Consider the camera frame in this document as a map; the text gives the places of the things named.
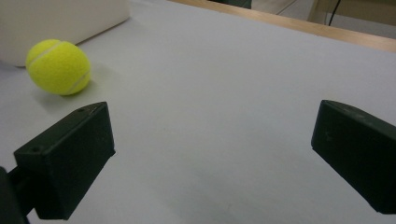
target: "screw hole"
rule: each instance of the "screw hole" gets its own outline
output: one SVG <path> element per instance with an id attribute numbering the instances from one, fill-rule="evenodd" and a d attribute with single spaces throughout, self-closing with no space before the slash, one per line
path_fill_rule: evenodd
<path id="1" fill-rule="evenodd" d="M 31 150 L 33 152 L 39 152 L 41 150 L 41 147 L 32 147 Z"/>

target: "floor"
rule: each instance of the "floor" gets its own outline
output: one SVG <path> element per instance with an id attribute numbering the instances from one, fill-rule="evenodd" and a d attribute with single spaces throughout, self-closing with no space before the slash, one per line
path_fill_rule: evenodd
<path id="1" fill-rule="evenodd" d="M 271 3 L 274 2 L 272 0 L 252 0 L 252 1 L 253 1 L 252 9 L 258 11 L 266 11 L 265 2 L 271 2 Z M 274 14 L 306 21 L 309 15 L 309 11 L 311 10 L 311 7 L 314 3 L 314 0 L 295 0 L 291 2 L 292 3 L 289 4 L 286 8 L 274 12 Z M 366 34 L 381 35 L 384 37 L 396 39 L 396 27 L 382 23 L 363 21 L 363 20 L 335 15 L 332 21 L 332 26 L 353 30 L 357 32 L 362 32 Z"/>
<path id="2" fill-rule="evenodd" d="M 255 10 L 279 14 L 296 0 L 252 0 L 251 7 Z"/>

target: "white table surface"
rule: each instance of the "white table surface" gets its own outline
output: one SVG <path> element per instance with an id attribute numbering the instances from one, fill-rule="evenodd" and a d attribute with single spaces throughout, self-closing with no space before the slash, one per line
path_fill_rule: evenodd
<path id="1" fill-rule="evenodd" d="M 92 82 L 43 92 L 0 63 L 0 165 L 107 101 L 117 154 L 67 223 L 395 223 L 310 146 L 320 100 L 396 124 L 396 54 L 163 0 L 81 44 Z M 41 221 L 35 212 L 32 223 Z"/>

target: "yellow tennis ball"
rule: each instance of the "yellow tennis ball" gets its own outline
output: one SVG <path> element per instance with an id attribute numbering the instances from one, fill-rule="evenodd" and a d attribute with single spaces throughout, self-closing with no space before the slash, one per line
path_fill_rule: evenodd
<path id="1" fill-rule="evenodd" d="M 26 70 L 33 82 L 54 94 L 71 95 L 90 82 L 91 66 L 77 46 L 56 39 L 34 45 L 26 57 Z"/>

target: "ball seam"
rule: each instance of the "ball seam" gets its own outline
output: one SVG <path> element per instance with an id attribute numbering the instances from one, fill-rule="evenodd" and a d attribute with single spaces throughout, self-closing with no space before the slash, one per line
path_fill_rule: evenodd
<path id="1" fill-rule="evenodd" d="M 90 73 L 90 70 L 88 70 L 84 75 L 82 75 L 74 84 L 73 86 L 70 87 L 70 89 L 65 93 L 65 95 L 69 95 L 73 89 L 82 81 L 85 79 L 85 77 Z"/>
<path id="2" fill-rule="evenodd" d="M 43 52 L 41 52 L 40 54 L 38 54 L 35 58 L 33 58 L 32 61 L 29 62 L 29 64 L 26 65 L 26 67 L 30 67 L 32 66 L 33 63 L 37 62 L 37 60 L 39 60 L 40 58 L 42 58 L 44 55 L 46 55 L 48 52 L 52 51 L 53 49 L 59 47 L 61 44 L 63 43 L 63 41 L 59 41 L 58 43 L 56 43 L 55 45 L 51 46 L 49 49 L 44 50 Z"/>

